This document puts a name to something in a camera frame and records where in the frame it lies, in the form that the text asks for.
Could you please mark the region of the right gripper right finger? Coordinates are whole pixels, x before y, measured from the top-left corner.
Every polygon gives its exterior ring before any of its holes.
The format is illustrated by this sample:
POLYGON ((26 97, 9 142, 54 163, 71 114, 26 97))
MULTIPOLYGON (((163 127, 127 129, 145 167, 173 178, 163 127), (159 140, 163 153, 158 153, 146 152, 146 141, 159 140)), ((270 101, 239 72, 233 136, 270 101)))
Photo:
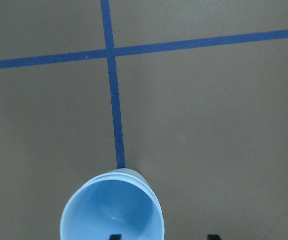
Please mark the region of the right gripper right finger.
POLYGON ((208 234, 207 240, 221 240, 221 237, 218 234, 208 234))

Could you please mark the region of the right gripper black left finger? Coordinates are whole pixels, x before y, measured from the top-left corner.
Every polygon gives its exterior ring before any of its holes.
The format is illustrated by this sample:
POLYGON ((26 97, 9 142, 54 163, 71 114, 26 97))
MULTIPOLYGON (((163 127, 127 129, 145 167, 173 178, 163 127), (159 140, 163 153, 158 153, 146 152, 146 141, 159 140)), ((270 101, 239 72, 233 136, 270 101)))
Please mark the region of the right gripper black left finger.
POLYGON ((109 237, 109 240, 121 240, 122 235, 121 234, 113 234, 109 237))

